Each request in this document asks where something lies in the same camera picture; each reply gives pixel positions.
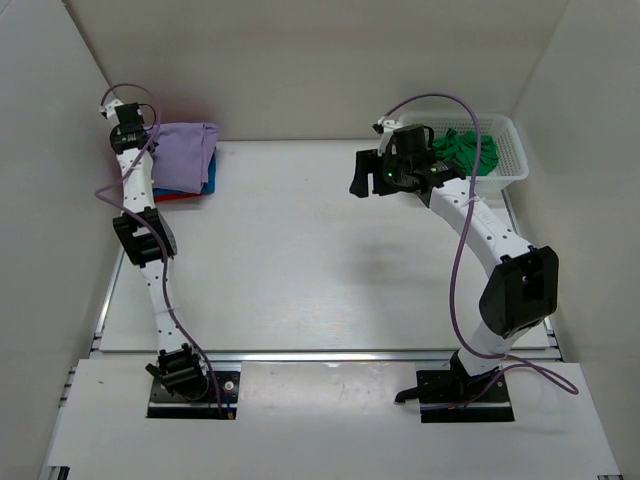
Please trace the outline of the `purple t shirt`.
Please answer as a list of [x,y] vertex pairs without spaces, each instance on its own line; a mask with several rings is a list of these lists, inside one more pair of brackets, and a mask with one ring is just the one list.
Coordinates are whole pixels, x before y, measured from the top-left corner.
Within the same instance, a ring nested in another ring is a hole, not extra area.
[[154,186],[197,193],[216,154],[219,127],[213,123],[164,123],[152,154]]

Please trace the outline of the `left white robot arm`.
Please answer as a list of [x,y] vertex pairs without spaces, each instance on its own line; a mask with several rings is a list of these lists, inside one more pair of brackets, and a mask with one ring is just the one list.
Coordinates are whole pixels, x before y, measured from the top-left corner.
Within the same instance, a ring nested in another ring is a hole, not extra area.
[[209,373],[175,322],[169,273],[177,245],[153,199],[151,132],[137,103],[113,100],[104,108],[104,116],[113,124],[109,141],[123,177],[122,212],[113,220],[113,228],[144,279],[153,309],[158,356],[147,371],[167,393],[199,401],[208,393]]

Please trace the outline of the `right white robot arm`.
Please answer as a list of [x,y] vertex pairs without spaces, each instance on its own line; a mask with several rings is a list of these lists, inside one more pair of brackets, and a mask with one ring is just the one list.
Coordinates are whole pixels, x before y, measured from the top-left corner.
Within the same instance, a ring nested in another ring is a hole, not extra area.
[[515,233],[473,193],[468,175],[437,157],[431,127],[381,121],[374,129],[380,145],[357,152],[350,193],[358,198],[415,194],[459,234],[459,246],[471,250],[488,277],[479,300],[481,322],[451,357],[443,379],[402,391],[396,400],[430,396],[454,406],[469,404],[497,379],[515,342],[555,312],[558,256]]

